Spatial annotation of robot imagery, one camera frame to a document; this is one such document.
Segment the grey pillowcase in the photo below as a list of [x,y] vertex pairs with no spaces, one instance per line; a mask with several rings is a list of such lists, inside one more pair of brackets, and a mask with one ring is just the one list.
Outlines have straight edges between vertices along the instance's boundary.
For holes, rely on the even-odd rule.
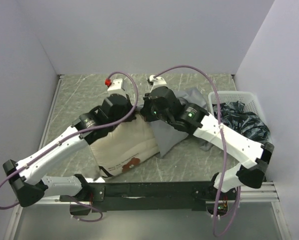
[[169,125],[162,120],[148,122],[154,133],[160,157],[164,157],[176,144],[201,127],[201,120],[208,114],[207,101],[197,88],[173,92],[183,105],[179,119],[184,125]]

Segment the cream pillow with bear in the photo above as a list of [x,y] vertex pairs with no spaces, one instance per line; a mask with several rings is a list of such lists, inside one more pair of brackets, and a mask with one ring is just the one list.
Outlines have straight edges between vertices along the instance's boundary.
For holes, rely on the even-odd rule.
[[126,173],[159,152],[150,125],[140,114],[135,117],[90,145],[101,177],[113,178]]

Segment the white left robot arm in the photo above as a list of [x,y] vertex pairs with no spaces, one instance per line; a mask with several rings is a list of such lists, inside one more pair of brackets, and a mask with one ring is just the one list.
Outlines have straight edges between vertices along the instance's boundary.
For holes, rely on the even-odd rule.
[[135,119],[135,108],[127,94],[111,94],[102,105],[81,114],[55,140],[20,160],[8,160],[3,169],[19,204],[29,207],[44,197],[72,196],[84,201],[91,194],[89,183],[81,174],[51,177],[47,173],[63,160],[95,141],[104,138],[121,122]]

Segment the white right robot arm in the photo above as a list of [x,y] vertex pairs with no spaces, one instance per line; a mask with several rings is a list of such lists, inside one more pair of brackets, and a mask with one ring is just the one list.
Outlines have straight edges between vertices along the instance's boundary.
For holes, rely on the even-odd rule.
[[182,104],[174,92],[166,86],[160,86],[146,93],[141,115],[147,122],[161,120],[175,130],[206,140],[239,163],[218,173],[212,178],[209,195],[221,199],[229,190],[245,185],[259,189],[265,178],[274,145],[248,139],[225,125],[204,108],[195,103]]

